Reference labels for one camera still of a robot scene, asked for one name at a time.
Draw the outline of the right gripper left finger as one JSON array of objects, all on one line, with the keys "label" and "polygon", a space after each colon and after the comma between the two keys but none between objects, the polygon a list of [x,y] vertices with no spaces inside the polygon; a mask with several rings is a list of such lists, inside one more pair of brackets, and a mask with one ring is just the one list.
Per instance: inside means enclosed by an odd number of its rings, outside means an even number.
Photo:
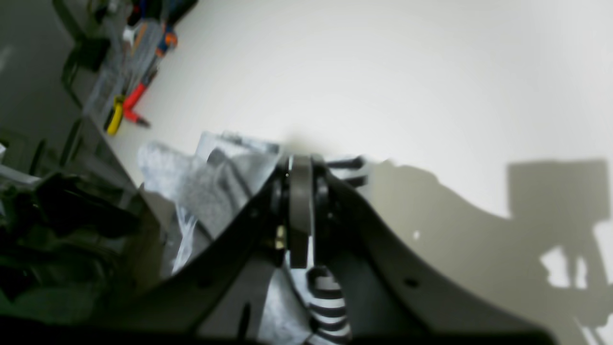
[{"label": "right gripper left finger", "polygon": [[138,336],[258,336],[269,284],[290,255],[300,265],[300,158],[270,180],[197,259],[110,316]]}]

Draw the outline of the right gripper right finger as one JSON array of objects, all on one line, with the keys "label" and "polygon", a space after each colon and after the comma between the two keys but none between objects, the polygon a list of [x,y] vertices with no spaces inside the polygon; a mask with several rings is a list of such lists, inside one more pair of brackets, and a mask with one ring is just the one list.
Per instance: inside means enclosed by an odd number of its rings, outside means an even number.
[{"label": "right gripper right finger", "polygon": [[553,345],[548,331],[479,299],[419,258],[318,156],[302,156],[313,259],[343,293],[352,345]]}]

